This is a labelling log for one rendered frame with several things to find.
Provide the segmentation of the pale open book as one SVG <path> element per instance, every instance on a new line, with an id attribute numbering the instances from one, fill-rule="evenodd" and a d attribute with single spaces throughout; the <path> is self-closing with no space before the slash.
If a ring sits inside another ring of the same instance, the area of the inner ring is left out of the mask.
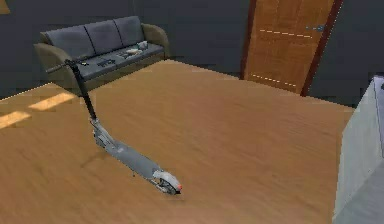
<path id="1" fill-rule="evenodd" d="M 134 56 L 136 54 L 139 54 L 141 52 L 142 51 L 139 49 L 129 49 L 129 50 L 126 50 L 124 52 L 121 52 L 120 56 L 123 58 L 128 58 L 128 57 Z"/>

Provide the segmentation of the grey kick scooter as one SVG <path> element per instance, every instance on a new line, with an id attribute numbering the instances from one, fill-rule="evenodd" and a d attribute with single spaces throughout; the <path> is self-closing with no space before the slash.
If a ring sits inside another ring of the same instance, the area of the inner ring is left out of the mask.
<path id="1" fill-rule="evenodd" d="M 112 157 L 130 168 L 133 176 L 138 174 L 163 193 L 170 195 L 180 194 L 183 187 L 174 175 L 162 169 L 156 162 L 136 151 L 131 146 L 113 138 L 102 126 L 96 115 L 84 79 L 78 68 L 79 63 L 79 60 L 66 59 L 63 63 L 47 69 L 46 72 L 50 74 L 63 67 L 69 67 L 72 70 L 80 89 L 81 97 L 84 99 L 90 115 L 90 124 L 93 126 L 93 137 L 96 144 Z"/>

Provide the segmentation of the brown wooden room door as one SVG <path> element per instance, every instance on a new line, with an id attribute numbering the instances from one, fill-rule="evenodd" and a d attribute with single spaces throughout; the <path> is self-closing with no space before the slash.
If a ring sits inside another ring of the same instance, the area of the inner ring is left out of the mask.
<path id="1" fill-rule="evenodd" d="M 241 78 L 300 94 L 328 41 L 343 0 L 252 0 Z M 323 32 L 306 26 L 325 25 Z"/>

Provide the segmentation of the grey sofa with tan arms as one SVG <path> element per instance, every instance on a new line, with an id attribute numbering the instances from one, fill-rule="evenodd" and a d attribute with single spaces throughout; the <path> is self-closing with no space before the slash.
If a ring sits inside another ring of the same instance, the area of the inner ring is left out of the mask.
<path id="1" fill-rule="evenodd" d="M 78 68 L 89 90 L 171 56 L 165 30 L 141 22 L 137 16 L 45 31 L 40 37 L 34 49 L 42 66 L 49 69 L 66 59 L 87 62 L 89 65 L 78 64 Z M 142 41 L 148 42 L 147 49 L 128 58 L 120 56 L 126 50 L 139 49 L 138 43 Z M 106 59 L 115 60 L 115 64 L 97 65 Z"/>

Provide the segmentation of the pale grey cabinet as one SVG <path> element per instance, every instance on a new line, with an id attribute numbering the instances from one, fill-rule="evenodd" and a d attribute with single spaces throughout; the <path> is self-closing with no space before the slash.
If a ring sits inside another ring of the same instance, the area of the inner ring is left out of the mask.
<path id="1" fill-rule="evenodd" d="M 384 75 L 343 130 L 332 224 L 384 224 Z"/>

